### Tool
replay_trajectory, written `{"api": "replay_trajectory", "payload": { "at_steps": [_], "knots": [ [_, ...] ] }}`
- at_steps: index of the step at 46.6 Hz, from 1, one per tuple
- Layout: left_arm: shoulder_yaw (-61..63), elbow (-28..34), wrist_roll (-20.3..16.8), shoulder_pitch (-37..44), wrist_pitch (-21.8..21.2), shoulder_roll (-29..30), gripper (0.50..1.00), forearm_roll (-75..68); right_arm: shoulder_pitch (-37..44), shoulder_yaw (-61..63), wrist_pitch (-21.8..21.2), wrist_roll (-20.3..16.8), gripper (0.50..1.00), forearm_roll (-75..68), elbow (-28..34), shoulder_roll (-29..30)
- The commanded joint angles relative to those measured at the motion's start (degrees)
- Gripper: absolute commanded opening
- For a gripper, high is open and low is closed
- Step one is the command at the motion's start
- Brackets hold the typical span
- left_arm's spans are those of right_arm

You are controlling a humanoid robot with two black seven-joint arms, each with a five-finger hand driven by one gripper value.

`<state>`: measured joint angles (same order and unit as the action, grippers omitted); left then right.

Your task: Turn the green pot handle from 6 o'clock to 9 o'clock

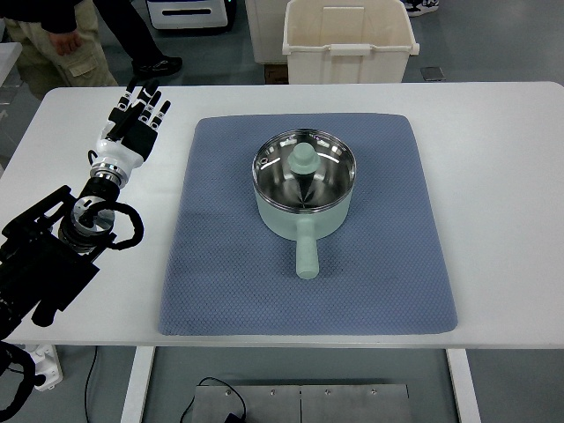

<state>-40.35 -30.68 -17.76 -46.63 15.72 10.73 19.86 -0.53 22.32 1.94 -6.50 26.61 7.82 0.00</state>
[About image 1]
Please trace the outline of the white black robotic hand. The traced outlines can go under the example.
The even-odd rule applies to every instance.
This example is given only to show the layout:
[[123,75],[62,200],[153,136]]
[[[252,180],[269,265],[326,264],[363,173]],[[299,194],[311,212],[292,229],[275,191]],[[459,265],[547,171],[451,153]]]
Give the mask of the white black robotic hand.
[[126,173],[140,167],[152,152],[171,106],[169,100],[160,103],[161,95],[157,79],[145,81],[137,91],[137,80],[133,78],[108,116],[92,164],[108,163]]

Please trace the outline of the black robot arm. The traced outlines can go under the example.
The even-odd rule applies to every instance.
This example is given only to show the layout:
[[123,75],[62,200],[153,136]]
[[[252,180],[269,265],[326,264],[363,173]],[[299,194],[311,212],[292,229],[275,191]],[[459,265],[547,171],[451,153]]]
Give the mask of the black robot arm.
[[51,325],[98,273],[94,262],[102,252],[142,241],[140,215],[117,200],[125,183],[113,168],[95,167],[78,197],[63,185],[4,227],[2,338],[26,315],[37,326]]

